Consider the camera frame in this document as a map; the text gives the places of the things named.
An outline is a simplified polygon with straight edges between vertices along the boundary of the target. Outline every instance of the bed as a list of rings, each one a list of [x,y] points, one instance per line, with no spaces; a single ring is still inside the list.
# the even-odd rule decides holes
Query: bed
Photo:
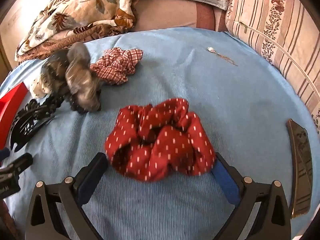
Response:
[[[285,122],[292,118],[308,131],[314,178],[319,176],[316,167],[320,160],[315,153],[320,143],[307,108],[279,71],[229,34],[171,28],[127,33],[86,45],[92,62],[103,50],[114,46],[139,48],[144,56],[128,83],[103,86],[101,112],[79,115],[63,103],[56,117],[6,160],[5,165],[24,152],[34,156],[34,164],[20,177],[22,190],[7,199],[10,213],[22,231],[36,182],[58,183],[68,175],[74,176],[97,152],[103,152],[119,108],[129,104],[157,104],[172,97],[187,99],[225,160],[257,182],[280,180],[288,203],[292,159]],[[217,57],[207,47],[238,66]],[[21,64],[3,83],[0,94],[22,80],[28,84],[42,64],[40,60]],[[291,221],[292,236],[313,217],[320,201],[319,188],[319,180],[315,179],[311,209]],[[232,210],[212,175],[187,177],[174,173],[159,182],[140,183],[120,176],[112,168],[84,206],[104,239],[212,239]],[[71,239],[77,239],[60,212]],[[242,239],[253,219],[254,214]]]
[[[230,165],[256,182],[280,180],[288,203],[292,191],[292,157],[285,123],[292,118],[307,130],[314,173],[311,208],[307,214],[291,220],[292,237],[301,234],[320,203],[317,179],[320,128],[315,127],[319,101],[314,98],[317,89],[312,91],[305,84],[305,77],[299,76],[302,71],[291,68],[285,74],[286,66],[278,64],[277,59],[281,56],[279,52],[293,53],[298,58],[294,64],[299,68],[304,64],[303,58],[310,57],[317,67],[307,74],[318,85],[315,55],[319,42],[314,35],[318,33],[318,14],[314,8],[307,8],[310,15],[304,12],[299,0],[276,0],[278,11],[284,3],[284,15],[290,12],[293,15],[294,11],[298,15],[292,22],[292,15],[281,18],[281,26],[290,20],[287,29],[294,30],[292,41],[295,38],[295,42],[289,41],[287,47],[283,42],[283,50],[275,51],[275,58],[268,58],[262,53],[261,37],[254,35],[264,33],[262,23],[268,19],[263,12],[272,9],[274,1],[229,0],[228,10],[223,11],[193,0],[140,0],[136,4],[140,18],[134,32],[87,42],[92,63],[105,49],[117,46],[142,49],[144,56],[127,83],[103,86],[101,112],[79,115],[64,103],[48,125],[4,162],[7,165],[24,152],[34,157],[34,164],[20,176],[21,191],[6,199],[18,229],[24,232],[37,181],[59,183],[67,176],[74,176],[97,152],[104,152],[104,141],[114,126],[119,108],[130,104],[155,105],[181,97],[189,101],[190,110],[201,118],[215,150]],[[309,0],[301,1],[308,5]],[[296,35],[298,25],[300,35]],[[177,26],[188,28],[168,28]],[[304,37],[310,33],[314,37],[310,35],[307,44]],[[236,65],[209,52],[208,47]],[[303,49],[311,47],[315,53]],[[22,81],[28,87],[43,64],[43,60],[27,60],[15,68],[1,85],[0,97]],[[305,86],[304,95],[300,94],[300,86]],[[30,99],[28,94],[21,107]],[[258,207],[253,209],[240,239],[249,233]],[[187,177],[173,173],[159,182],[141,183],[109,168],[84,211],[104,239],[212,239],[233,208],[211,174]],[[59,211],[70,238],[77,239],[61,206]]]

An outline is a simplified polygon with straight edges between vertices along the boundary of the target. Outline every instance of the red object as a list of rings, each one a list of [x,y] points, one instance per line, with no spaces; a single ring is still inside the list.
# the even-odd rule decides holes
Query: red object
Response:
[[[7,204],[4,202],[4,200],[0,200],[0,220],[2,220],[4,226],[9,229],[15,239],[22,239],[21,233],[17,230],[14,220],[11,217]]]
[[[172,98],[159,105],[120,109],[105,142],[111,165],[141,181],[163,179],[171,170],[201,175],[213,168],[215,151],[188,102]]]
[[[96,63],[90,65],[90,69],[106,83],[120,85],[128,81],[126,75],[134,74],[135,65],[142,59],[142,56],[141,49],[123,50],[115,47],[105,50],[104,55]]]
[[[27,92],[22,82],[0,98],[0,149],[5,147],[12,121]]]

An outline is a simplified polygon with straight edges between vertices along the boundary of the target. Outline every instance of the red polka dot scrunchie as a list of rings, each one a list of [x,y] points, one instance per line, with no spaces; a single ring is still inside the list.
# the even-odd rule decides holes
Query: red polka dot scrunchie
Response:
[[[188,102],[172,98],[159,105],[120,109],[105,142],[111,165],[141,181],[163,179],[171,170],[201,175],[213,168],[214,149]]]

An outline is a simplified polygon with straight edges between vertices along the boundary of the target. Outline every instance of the black plastic mount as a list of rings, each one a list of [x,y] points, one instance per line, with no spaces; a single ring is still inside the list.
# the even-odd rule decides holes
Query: black plastic mount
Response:
[[[241,200],[236,203],[214,240],[237,240],[254,204],[258,202],[261,202],[260,209],[247,240],[290,240],[290,213],[281,183],[276,180],[271,184],[262,184],[254,182],[250,177],[243,178],[220,154],[217,157],[218,163],[222,164],[237,185]],[[56,205],[62,203],[80,240],[103,240],[85,215],[82,205],[90,200],[107,167],[105,154],[98,153],[74,178],[67,177],[60,184],[53,185],[39,181],[30,202],[25,239],[70,239]]]
[[[33,163],[30,153],[21,155],[7,167],[0,169],[0,199],[20,191],[19,175]]]

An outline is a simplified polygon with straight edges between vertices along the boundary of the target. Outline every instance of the metal screw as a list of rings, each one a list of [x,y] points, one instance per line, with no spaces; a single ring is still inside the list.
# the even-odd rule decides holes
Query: metal screw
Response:
[[[244,177],[244,182],[250,184],[252,183],[252,179],[250,177]]]
[[[280,187],[280,186],[281,186],[281,182],[280,182],[279,180],[275,180],[275,185],[276,185],[277,187]]]
[[[73,181],[73,178],[72,178],[72,177],[67,177],[67,178],[64,180],[64,182],[67,183],[67,184],[71,183],[72,181]]]
[[[42,187],[43,185],[43,182],[42,181],[38,181],[37,184],[36,184],[36,187]]]

